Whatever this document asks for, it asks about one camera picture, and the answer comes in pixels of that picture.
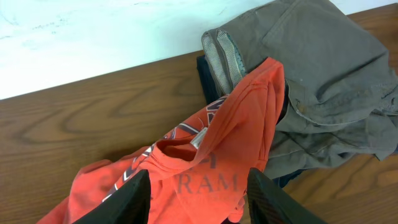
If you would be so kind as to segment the red printed t-shirt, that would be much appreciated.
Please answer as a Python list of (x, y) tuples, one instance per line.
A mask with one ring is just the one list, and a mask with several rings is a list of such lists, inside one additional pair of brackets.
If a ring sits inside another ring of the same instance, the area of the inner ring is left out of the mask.
[(141, 170), (150, 178), (150, 223), (240, 221), (251, 168), (263, 170), (285, 95), (283, 65), (268, 58), (233, 92), (151, 146), (80, 169), (69, 196), (42, 223), (73, 223), (115, 198)]

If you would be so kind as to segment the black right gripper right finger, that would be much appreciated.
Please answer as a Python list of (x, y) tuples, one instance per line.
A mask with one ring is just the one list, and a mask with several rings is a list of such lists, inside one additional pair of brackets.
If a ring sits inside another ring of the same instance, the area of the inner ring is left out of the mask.
[(247, 196), (251, 224), (326, 224), (257, 168), (250, 168)]

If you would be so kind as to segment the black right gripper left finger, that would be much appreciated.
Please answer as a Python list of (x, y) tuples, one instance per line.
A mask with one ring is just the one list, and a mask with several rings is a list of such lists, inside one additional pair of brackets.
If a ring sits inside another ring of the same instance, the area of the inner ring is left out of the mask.
[(147, 224), (150, 196), (149, 172), (141, 170), (74, 224)]

